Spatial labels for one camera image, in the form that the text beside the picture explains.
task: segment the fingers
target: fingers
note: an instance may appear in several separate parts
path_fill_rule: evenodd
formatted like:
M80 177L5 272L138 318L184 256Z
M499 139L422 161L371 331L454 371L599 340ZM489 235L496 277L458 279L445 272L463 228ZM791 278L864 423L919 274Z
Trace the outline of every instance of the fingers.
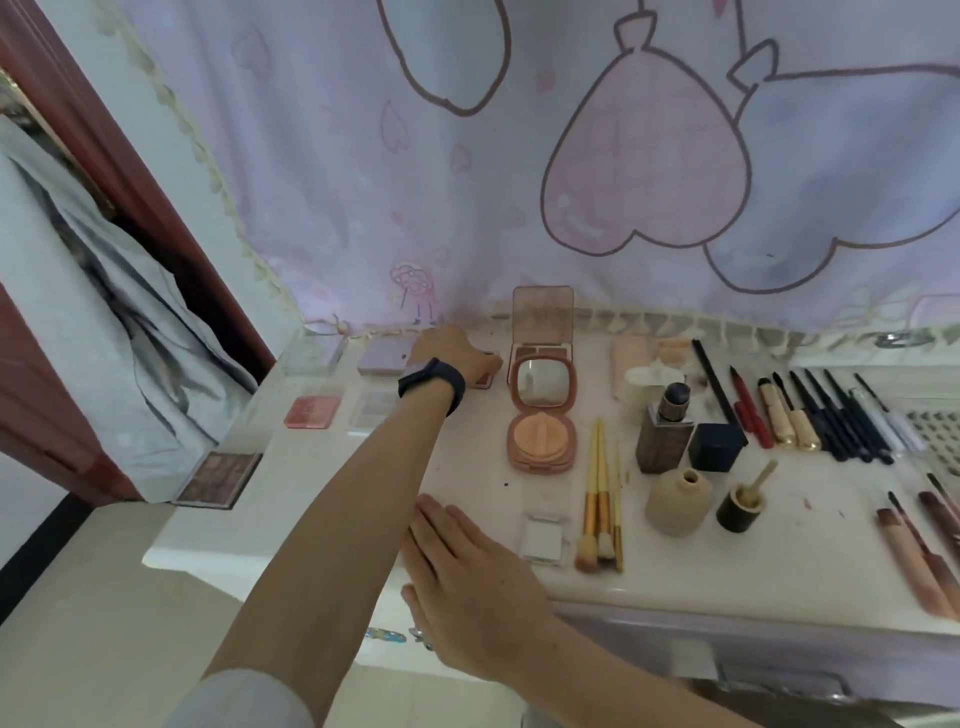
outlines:
M457 525L460 526L460 529L475 546L479 546L485 551L496 546L496 541L480 530L480 526L471 521L467 514L457 506L446 506L446 513L457 522Z
M404 584L400 590L400 596L407 607L410 608L410 616L414 618L414 624L419 630L424 630L428 626L426 614L423 607L420 606L420 597L417 594L417 588L413 584Z
M434 573L430 563L423 556L409 528L400 540L400 557L403 559L403 566L406 567L407 573L410 574L414 584L424 590L436 586L437 574Z
M410 610L410 616L414 619L414 625L421 631L423 638L428 643L432 643L433 635L430 622L427 621L426 613L420 605L420 595L417 593L417 588L413 584L404 584L400 590L400 596L407 605L407 609Z
M417 542L420 553L433 567L438 577L449 573L456 565L456 558L419 508L414 510L414 517L410 521L410 532L413 534L414 541Z
M423 495L417 498L417 507L430 521L434 531L446 544L450 553L459 558L469 556L472 547L470 539L467 538L460 524L453 520L440 503L431 496Z

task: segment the forearm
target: forearm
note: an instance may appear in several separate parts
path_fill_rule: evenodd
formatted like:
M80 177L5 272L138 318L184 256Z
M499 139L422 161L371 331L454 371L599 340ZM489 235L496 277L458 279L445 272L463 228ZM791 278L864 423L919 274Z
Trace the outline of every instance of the forearm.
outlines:
M623 662L558 619L532 652L522 659L509 687L566 728L756 728Z
M330 479L257 581L207 674L272 674L323 722L396 559L452 396L440 380L411 391Z

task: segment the foundation bottle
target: foundation bottle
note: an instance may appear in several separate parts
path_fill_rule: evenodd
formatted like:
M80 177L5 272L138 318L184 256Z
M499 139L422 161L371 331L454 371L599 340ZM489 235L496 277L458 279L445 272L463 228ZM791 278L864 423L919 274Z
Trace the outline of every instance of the foundation bottle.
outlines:
M686 536L697 529L713 505L713 486L692 468L663 473L650 490L647 521L667 536Z
M690 388L682 382L667 385L659 405L650 405L643 415L636 441L636 463L641 473L659 475L680 465L694 423L686 418Z

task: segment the makeup brush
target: makeup brush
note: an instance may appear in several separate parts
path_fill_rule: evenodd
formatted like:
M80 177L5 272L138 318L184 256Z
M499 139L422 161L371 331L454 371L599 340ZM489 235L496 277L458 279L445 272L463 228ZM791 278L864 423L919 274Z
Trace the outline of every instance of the makeup brush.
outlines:
M623 572L623 488L620 485L620 440L613 444L613 550L616 552L616 570Z
M600 528L597 536L597 553L601 559L616 558L610 519L610 483L607 480L607 430L603 418L597 420L597 505L600 511Z
M947 510L947 507L930 491L920 491L917 494L917 499L937 530L940 531L940 535L949 546L953 557L960 561L960 522L957 522L957 519Z
M876 525L900 568L900 575L906 580L907 586L924 611L934 617L956 619L947 595L933 577L920 547L910 537L910 532L897 518L897 514L890 508L880 508L876 512Z
M953 514L953 517L957 519L957 522L960 523L960 505L957 505L957 501L953 499L947 489L944 488L944 484L940 482L940 478L934 475L933 473L927 473L926 479L930 481L934 488L937 489L937 493L940 494L940 497L947 504L947 508Z
M584 498L584 535L577 540L573 566L577 571L593 573L597 564L597 437L599 422L593 424L590 436L590 464L587 471L587 495Z
M924 561L930 568L930 573L933 574L933 578L937 580L937 584L944 591L944 595L947 597L950 606L953 607L953 611L960 615L960 584L957 583L956 577L950 567L947 566L947 561L940 554L933 553L930 547L926 545L924 537L920 535L917 526L906 515L906 511L903 510L903 506L900 505L897 497L891 491L887 491L887 497L894 504L894 508L900 514L900 519L906 525L907 530L910 531L913 540L917 542L917 546L920 547L920 551L924 555Z

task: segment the cartoon print fabric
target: cartoon print fabric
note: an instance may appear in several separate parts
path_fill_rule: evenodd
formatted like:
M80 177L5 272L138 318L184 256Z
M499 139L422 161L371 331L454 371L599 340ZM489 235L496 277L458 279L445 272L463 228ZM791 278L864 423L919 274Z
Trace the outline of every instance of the cartoon print fabric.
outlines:
M119 1L306 321L960 319L953 2Z

